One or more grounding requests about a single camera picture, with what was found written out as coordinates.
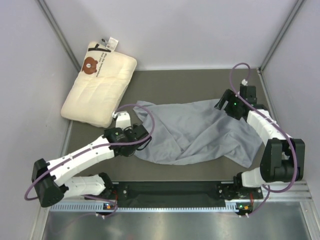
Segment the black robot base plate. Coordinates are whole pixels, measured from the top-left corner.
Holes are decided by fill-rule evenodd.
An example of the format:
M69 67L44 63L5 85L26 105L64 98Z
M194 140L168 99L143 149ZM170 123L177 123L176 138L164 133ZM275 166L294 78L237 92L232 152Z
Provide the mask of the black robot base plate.
M233 181L118 181L113 183L112 193L118 199L133 199L139 195L170 196L204 194L214 200L261 200L260 187L239 187Z

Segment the white pillow care tag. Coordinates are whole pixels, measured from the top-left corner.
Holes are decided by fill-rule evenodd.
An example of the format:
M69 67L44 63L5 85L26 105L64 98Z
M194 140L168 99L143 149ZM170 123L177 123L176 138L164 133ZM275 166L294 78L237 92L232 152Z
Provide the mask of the white pillow care tag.
M102 44L107 50L114 52L118 46L119 41L113 37L110 37L108 40L104 38L101 39Z

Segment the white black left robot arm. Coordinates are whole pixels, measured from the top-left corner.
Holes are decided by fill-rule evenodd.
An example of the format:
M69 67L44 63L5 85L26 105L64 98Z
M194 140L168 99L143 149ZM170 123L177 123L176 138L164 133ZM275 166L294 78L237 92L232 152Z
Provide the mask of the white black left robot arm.
M78 174L102 161L117 156L130 157L148 144L151 134L141 124L106 129L103 135L85 147L61 158L37 160L33 165L32 186L41 207L51 207L65 198L94 196L109 198L114 185L107 173Z

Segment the grey fabric pillowcase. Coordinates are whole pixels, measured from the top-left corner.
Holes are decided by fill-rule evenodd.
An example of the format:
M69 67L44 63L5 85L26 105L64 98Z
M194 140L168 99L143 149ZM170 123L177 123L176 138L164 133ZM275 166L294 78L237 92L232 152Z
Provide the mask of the grey fabric pillowcase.
M136 116L153 130L148 146L138 158L161 165L192 165L227 157L249 168L262 144L244 120L215 108L217 99L156 105L138 101Z

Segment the left rear aluminium post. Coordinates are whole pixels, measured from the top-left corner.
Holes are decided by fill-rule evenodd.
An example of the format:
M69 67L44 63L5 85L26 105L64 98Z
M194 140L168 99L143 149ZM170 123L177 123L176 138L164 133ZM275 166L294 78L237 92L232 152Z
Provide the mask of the left rear aluminium post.
M35 0L37 3L40 11L44 15L45 19L49 23L50 27L52 28L54 34L56 35L58 41L60 42L63 50L67 54L68 58L70 59L71 63L73 64L74 68L80 72L81 66L76 59L67 39L65 38L65 35L63 31L61 30L56 18L54 17L53 13L51 12L48 4L46 3L45 0Z

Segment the aluminium post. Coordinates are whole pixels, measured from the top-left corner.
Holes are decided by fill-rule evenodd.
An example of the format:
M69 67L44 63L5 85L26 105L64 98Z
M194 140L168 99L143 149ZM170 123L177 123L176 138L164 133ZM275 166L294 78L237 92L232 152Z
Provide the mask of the aluminium post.
M274 53L276 52L277 48L280 46L282 40L284 39L286 33L292 26L295 18L299 14L300 10L302 9L303 5L305 4L306 0L295 0L293 7L290 9L287 17L285 18L283 24L281 25L274 41L272 42L269 50L267 51L260 67L258 67L258 72L260 74L266 69L268 63L270 62L271 58L273 57Z
M46 3L45 0L35 0L37 3L40 11L44 15L45 19L49 23L50 27L52 28L54 34L56 35L58 41L60 42L63 50L67 54L68 58L70 59L71 63L73 64L74 68L80 72L81 66L76 59L67 39L65 38L65 35L63 31L61 30L56 18L54 17L53 13L51 12L48 4Z

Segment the right rear aluminium post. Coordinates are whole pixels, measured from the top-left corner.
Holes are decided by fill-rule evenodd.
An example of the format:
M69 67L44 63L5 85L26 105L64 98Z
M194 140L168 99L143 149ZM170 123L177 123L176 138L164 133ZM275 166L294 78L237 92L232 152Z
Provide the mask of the right rear aluminium post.
M274 53L276 52L277 48L280 46L282 40L284 39L286 33L292 26L295 18L299 14L300 10L302 9L303 5L305 4L306 0L295 0L293 7L290 9L287 17L285 18L283 24L281 25L274 41L272 42L269 50L267 51L260 67L258 67L258 72L260 74L266 69L268 63L270 62L271 58L273 57Z

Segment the aluminium front frame rail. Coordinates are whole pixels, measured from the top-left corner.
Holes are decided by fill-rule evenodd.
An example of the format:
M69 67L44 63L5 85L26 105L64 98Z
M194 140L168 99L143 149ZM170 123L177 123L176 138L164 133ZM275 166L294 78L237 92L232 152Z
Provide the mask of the aluminium front frame rail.
M299 191L298 184L294 184L291 187L285 187L283 189L268 189L266 184L261 186L254 187L245 187L241 183L236 183L239 187L243 188L261 188L261 190L269 191L272 194L282 194L287 193L289 191ZM91 178L72 178L71 181L66 182L61 186L57 186L55 183L48 183L44 187L41 187L37 190L37 195L39 201L43 207L48 207L55 205L66 198L73 198L77 196L85 196L89 198L90 196L102 198L102 199L114 199L117 193L112 193L111 190L113 188L113 182L104 182L101 178L98 180Z

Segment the cream bear print pillow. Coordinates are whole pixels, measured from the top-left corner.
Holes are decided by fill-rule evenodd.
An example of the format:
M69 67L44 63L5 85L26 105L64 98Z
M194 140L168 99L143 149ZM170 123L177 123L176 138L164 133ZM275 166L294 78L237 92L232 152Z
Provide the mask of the cream bear print pillow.
M90 42L61 116L99 128L109 127L136 66L135 58L110 51L102 42Z

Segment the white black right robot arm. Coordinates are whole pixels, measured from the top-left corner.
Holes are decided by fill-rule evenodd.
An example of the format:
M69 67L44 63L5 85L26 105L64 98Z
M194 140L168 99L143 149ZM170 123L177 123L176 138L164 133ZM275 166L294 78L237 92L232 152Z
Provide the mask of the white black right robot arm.
M240 87L239 93L227 89L218 103L229 117L244 119L261 138L264 152L259 167L238 173L234 178L233 192L245 198L252 189L267 189L270 183L288 183L279 193L288 191L304 174L305 143L280 130L268 109L257 103L255 86Z

